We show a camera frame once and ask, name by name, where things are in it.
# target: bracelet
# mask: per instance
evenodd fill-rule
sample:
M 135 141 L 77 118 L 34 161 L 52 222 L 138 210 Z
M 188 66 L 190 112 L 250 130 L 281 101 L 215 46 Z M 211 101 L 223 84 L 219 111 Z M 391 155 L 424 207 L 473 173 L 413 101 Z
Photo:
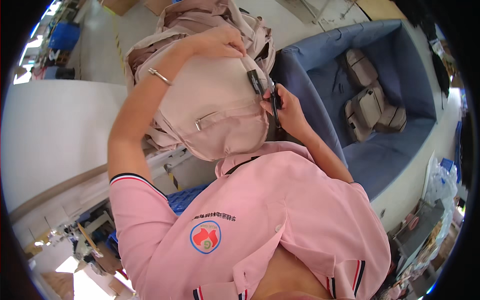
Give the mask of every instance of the bracelet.
M 168 85 L 172 85 L 173 83 L 168 80 L 167 78 L 163 77 L 162 74 L 160 74 L 157 70 L 155 69 L 152 69 L 152 68 L 149 68 L 148 71 L 152 74 L 152 75 L 157 75 L 161 80 L 163 80 L 163 82 L 165 82 L 166 84 Z

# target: logo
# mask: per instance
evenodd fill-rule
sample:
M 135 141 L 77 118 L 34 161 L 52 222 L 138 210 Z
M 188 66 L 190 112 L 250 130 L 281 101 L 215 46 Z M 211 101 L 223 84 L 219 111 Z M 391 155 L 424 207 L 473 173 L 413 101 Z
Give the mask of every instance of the logo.
M 215 221 L 203 221 L 190 232 L 190 242 L 200 253 L 209 254 L 215 250 L 222 240 L 222 231 Z

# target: woman's right hand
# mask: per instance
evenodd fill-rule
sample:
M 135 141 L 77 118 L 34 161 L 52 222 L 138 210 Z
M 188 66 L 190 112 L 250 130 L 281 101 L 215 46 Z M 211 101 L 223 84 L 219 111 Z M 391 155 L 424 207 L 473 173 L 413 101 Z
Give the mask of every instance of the woman's right hand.
M 303 115 L 299 99 L 281 84 L 277 84 L 276 88 L 278 95 L 282 99 L 282 109 L 277 109 L 278 120 L 280 121 L 282 128 L 301 142 L 308 138 L 312 133 L 315 134 Z M 270 91 L 267 90 L 264 98 L 269 97 Z M 261 101 L 260 105 L 269 114 L 272 114 L 272 105 L 270 102 Z

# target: blue bin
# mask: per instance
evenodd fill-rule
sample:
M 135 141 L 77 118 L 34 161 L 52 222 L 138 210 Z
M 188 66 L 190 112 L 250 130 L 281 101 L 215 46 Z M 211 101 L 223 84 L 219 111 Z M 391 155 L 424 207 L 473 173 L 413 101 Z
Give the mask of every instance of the blue bin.
M 50 36 L 49 48 L 72 51 L 80 38 L 80 28 L 74 24 L 60 22 Z
M 195 197 L 198 196 L 198 194 L 200 194 L 204 189 L 206 189 L 208 185 L 209 183 L 202 184 L 191 189 L 167 195 L 168 204 L 172 208 L 173 212 L 177 216 L 180 216 L 187 206 L 195 199 Z

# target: pink polo shirt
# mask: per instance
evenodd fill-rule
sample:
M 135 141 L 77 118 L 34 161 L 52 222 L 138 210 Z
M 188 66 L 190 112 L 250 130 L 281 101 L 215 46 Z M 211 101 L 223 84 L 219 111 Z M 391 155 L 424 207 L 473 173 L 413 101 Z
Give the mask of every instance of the pink polo shirt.
M 250 299 L 279 243 L 333 298 L 369 299 L 380 287 L 388 239 L 358 183 L 329 178 L 290 142 L 226 158 L 216 174 L 181 216 L 140 176 L 112 179 L 121 260 L 142 299 Z

